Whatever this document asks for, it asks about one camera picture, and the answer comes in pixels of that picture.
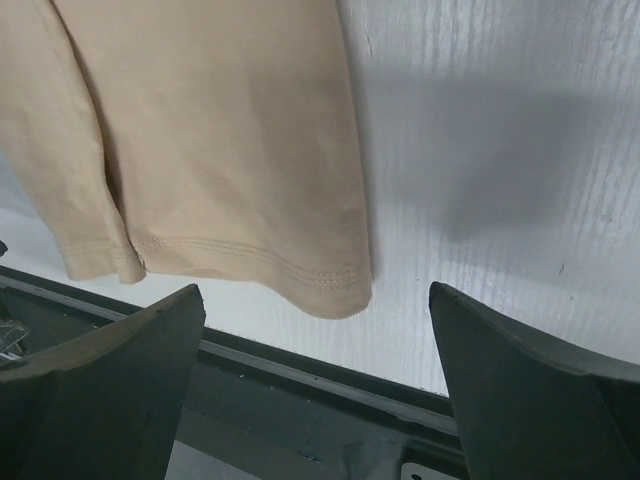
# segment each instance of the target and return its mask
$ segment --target white wall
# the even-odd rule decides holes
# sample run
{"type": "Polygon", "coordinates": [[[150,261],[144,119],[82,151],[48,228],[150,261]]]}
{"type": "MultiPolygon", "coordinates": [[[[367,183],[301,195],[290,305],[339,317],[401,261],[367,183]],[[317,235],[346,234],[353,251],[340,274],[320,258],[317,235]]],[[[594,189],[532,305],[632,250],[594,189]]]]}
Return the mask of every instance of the white wall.
{"type": "MultiPolygon", "coordinates": [[[[640,363],[640,2],[340,3],[370,185],[373,302],[330,322],[256,285],[200,281],[209,326],[445,393],[427,301],[440,280],[640,363]]],[[[64,280],[2,168],[0,206],[18,213],[0,220],[11,249],[1,262],[64,280]]],[[[188,281],[79,286],[146,305],[188,281]]]]}

